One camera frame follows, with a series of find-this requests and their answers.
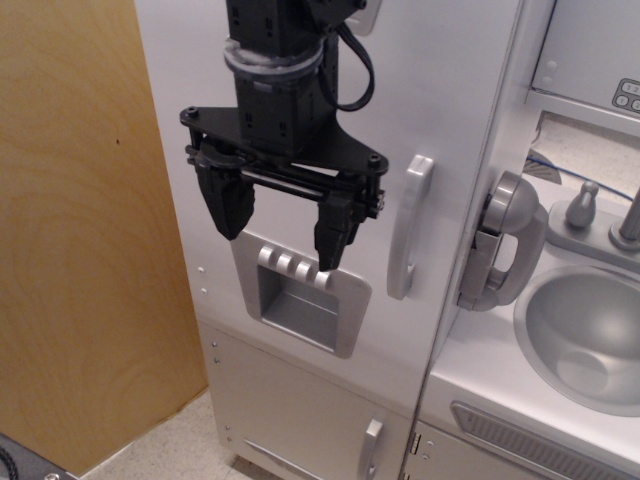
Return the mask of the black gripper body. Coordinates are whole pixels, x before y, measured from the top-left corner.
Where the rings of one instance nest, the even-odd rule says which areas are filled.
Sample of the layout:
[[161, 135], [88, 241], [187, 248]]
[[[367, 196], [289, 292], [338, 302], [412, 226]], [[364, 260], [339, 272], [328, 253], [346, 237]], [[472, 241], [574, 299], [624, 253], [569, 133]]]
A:
[[319, 203], [330, 194], [348, 194], [359, 220], [376, 218], [384, 192], [380, 182], [387, 159], [350, 136], [338, 112], [363, 108], [367, 89], [352, 104], [338, 101], [338, 68], [320, 64], [293, 77], [236, 78], [235, 107], [185, 108], [180, 122], [190, 135], [185, 151], [195, 156], [243, 160], [242, 176], [265, 186]]

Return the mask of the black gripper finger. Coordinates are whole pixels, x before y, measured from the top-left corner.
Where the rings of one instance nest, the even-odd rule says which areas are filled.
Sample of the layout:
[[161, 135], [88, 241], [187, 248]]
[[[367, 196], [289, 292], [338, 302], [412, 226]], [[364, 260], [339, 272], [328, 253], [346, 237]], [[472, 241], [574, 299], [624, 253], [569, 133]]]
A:
[[320, 271], [339, 267], [344, 249], [353, 242], [358, 225], [358, 211], [350, 195], [330, 194], [318, 203], [314, 246], [318, 253]]
[[199, 152], [194, 159], [198, 185], [218, 232], [227, 240], [238, 237], [254, 213], [253, 184], [242, 176], [238, 157], [208, 157]]

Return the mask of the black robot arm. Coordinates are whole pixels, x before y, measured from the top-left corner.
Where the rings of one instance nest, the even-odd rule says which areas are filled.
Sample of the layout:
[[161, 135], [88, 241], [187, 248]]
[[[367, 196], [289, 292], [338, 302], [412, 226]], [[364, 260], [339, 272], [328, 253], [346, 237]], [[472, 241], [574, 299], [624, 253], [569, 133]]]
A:
[[339, 266], [359, 226], [383, 206], [388, 161], [347, 134], [339, 112], [364, 108], [338, 99], [338, 60], [349, 47], [372, 60], [348, 26], [362, 1], [230, 1], [224, 60], [237, 104], [189, 107], [186, 147], [217, 230], [235, 239], [254, 212], [255, 187], [314, 201], [314, 246], [323, 271]]

